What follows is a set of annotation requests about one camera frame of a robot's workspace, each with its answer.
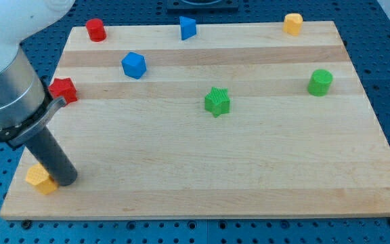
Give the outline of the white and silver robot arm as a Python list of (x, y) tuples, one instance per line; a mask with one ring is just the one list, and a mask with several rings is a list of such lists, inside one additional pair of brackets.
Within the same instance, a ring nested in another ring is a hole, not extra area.
[(20, 44), (68, 13), (74, 0), (0, 0), (0, 142), (15, 138), (48, 98)]

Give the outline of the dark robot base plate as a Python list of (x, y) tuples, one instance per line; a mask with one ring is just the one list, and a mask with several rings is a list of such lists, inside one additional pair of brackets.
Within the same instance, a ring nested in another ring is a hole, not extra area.
[(165, 0), (168, 12), (238, 10), (239, 0)]

